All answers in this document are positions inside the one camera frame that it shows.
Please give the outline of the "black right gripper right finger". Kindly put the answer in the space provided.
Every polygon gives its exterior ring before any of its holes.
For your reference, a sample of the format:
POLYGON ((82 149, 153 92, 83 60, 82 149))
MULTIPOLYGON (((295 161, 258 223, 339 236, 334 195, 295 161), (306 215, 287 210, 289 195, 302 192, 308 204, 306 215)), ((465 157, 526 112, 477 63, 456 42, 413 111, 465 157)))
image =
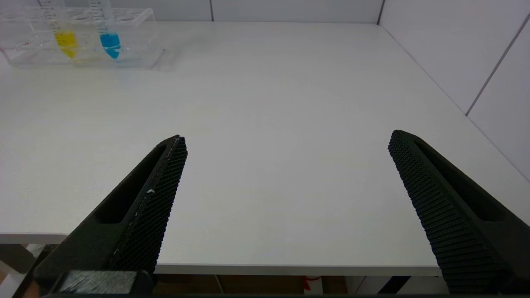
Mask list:
POLYGON ((528 294, 530 228, 424 140, 388 151, 452 294, 528 294))

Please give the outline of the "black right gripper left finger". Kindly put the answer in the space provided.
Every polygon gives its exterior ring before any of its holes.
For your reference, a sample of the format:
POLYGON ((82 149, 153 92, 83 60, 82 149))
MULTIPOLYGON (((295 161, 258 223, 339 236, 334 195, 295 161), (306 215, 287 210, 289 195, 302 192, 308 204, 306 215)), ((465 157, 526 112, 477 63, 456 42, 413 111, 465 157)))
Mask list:
POLYGON ((72 270, 154 273, 188 156, 184 137, 157 144, 34 270, 55 281, 72 270))

